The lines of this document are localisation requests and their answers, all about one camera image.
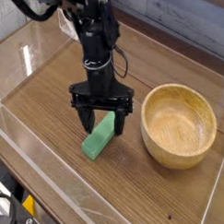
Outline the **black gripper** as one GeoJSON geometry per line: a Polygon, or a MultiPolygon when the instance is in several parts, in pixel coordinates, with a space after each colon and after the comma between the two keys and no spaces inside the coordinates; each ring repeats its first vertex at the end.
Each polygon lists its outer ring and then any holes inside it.
{"type": "Polygon", "coordinates": [[[102,68],[88,66],[88,79],[69,87],[72,107],[78,109],[78,117],[87,133],[91,133],[94,128],[93,110],[115,112],[114,131],[117,136],[124,131],[125,115],[133,111],[134,91],[120,83],[113,70],[112,61],[102,68]]]}

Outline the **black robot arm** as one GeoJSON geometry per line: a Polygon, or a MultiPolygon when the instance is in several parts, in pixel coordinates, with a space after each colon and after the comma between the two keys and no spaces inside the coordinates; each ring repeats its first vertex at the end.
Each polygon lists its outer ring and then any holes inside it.
{"type": "Polygon", "coordinates": [[[114,133],[124,132],[125,116],[133,111],[134,91],[117,80],[113,54],[122,53],[117,46],[120,24],[112,11],[112,0],[36,0],[47,5],[39,15],[25,0],[11,0],[23,14],[34,21],[49,19],[58,9],[74,25],[82,45],[83,66],[87,79],[69,87],[72,107],[85,131],[94,128],[96,110],[114,112],[114,133]]]}

